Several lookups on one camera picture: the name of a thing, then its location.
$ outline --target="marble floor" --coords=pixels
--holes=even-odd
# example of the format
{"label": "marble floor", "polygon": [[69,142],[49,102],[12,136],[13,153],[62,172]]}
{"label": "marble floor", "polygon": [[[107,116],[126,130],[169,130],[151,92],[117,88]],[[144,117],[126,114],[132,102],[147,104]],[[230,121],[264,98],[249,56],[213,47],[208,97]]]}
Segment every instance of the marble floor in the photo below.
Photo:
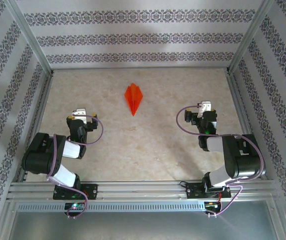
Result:
{"label": "marble floor", "polygon": [[[132,116],[124,93],[137,84],[143,100]],[[223,69],[145,68],[56,70],[40,132],[69,135],[66,117],[76,108],[98,114],[105,132],[87,147],[83,159],[63,158],[62,164],[83,181],[190,180],[222,166],[222,153],[204,152],[196,136],[175,122],[179,109],[210,100],[218,114],[218,133],[241,133]],[[190,131],[195,126],[180,123]],[[96,139],[100,128],[88,134]],[[27,181],[44,176],[29,173]]]}

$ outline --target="striped wallpaper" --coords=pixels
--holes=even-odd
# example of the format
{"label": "striped wallpaper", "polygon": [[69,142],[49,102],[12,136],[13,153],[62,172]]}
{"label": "striped wallpaper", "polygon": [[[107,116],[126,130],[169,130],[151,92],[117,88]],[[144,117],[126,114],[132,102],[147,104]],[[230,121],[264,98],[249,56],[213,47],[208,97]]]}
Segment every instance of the striped wallpaper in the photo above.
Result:
{"label": "striped wallpaper", "polygon": [[286,211],[286,0],[274,2],[234,74]]}
{"label": "striped wallpaper", "polygon": [[45,74],[10,12],[0,1],[0,214],[9,184],[31,137],[30,124]]}
{"label": "striped wallpaper", "polygon": [[19,0],[54,69],[227,67],[262,0]]}

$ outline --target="bracket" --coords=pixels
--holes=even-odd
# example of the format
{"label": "bracket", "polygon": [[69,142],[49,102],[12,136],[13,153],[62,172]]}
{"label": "bracket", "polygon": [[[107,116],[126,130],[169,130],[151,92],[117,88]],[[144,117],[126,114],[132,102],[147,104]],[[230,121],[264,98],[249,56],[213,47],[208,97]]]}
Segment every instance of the bracket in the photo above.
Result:
{"label": "bracket", "polygon": [[221,192],[222,193],[222,198],[231,198],[231,190],[229,187],[219,187],[216,189],[213,189],[211,192],[205,192],[204,191],[204,184],[202,182],[192,182],[189,183],[187,182],[185,184],[186,188],[186,195],[187,199],[212,199],[216,198],[216,195]]}
{"label": "bracket", "polygon": [[[96,200],[97,197],[97,184],[82,184],[80,191],[87,195],[88,200]],[[77,192],[55,186],[53,193],[54,200],[85,200],[85,197]]]}

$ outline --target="orange origami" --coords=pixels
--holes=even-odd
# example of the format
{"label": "orange origami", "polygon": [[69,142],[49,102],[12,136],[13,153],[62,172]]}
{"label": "orange origami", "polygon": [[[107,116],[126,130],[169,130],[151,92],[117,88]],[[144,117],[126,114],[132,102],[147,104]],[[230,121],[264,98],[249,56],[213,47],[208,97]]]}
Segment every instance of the orange origami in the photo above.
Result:
{"label": "orange origami", "polygon": [[141,92],[141,89],[139,89],[139,86],[133,83],[131,84],[131,86],[128,86],[125,92],[125,98],[129,106],[129,109],[131,110],[132,115],[134,116],[143,98],[143,94]]}

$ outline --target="floor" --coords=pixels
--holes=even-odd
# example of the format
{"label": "floor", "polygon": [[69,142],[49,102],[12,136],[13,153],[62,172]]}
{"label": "floor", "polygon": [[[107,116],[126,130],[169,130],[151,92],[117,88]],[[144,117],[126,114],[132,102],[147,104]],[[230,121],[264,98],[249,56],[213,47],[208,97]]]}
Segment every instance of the floor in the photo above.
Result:
{"label": "floor", "polygon": [[[124,97],[131,83],[143,93],[135,116]],[[202,151],[197,137],[177,127],[175,116],[203,100],[210,100],[218,113],[218,133],[241,133],[223,69],[56,70],[39,131],[69,135],[66,117],[85,107],[88,114],[98,114],[105,132],[87,147],[83,159],[62,160],[82,181],[201,179],[224,164],[223,155]],[[183,114],[179,119],[186,129],[197,131]],[[99,134],[100,128],[90,132],[88,141]],[[30,173],[27,181],[46,179]]]}

